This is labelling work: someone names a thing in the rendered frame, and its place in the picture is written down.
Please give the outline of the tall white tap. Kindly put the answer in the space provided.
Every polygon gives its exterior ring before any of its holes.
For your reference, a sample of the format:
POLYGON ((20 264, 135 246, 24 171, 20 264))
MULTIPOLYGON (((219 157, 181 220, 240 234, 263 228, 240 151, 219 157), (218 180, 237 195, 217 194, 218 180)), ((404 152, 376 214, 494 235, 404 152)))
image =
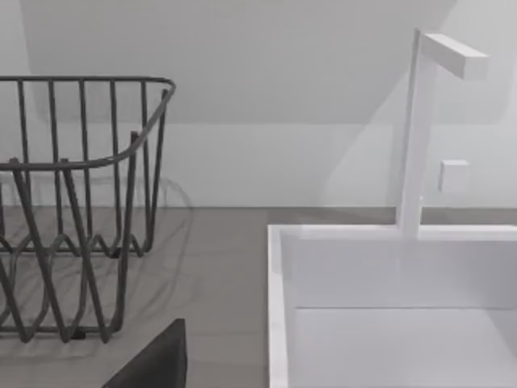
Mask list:
POLYGON ((442 68, 464 81, 486 79, 490 55, 440 32, 414 30, 404 121, 401 199, 396 221, 401 237, 416 239, 422 219, 423 182, 431 138, 435 81, 442 68))

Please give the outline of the white sink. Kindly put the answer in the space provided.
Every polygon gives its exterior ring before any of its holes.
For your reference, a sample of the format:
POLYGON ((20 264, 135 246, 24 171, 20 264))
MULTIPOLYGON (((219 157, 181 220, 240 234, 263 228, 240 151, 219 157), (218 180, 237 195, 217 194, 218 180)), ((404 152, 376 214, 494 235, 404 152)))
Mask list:
POLYGON ((267 228, 268 388, 517 388, 517 226, 267 228))

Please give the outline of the white square tap knob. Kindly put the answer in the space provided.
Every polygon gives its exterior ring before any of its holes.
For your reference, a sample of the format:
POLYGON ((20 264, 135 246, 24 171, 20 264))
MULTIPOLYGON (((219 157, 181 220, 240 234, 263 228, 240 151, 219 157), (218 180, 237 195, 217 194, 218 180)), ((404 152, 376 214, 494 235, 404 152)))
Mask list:
POLYGON ((440 163, 439 190, 442 193, 464 192, 469 185, 470 164, 463 159, 446 159, 440 163))

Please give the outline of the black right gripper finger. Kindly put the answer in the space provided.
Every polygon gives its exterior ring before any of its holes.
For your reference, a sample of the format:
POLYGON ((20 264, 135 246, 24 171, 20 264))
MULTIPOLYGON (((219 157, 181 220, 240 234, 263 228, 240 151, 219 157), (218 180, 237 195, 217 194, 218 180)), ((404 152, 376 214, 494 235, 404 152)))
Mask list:
POLYGON ((184 318, 175 319, 102 388, 186 388, 187 333, 184 318))

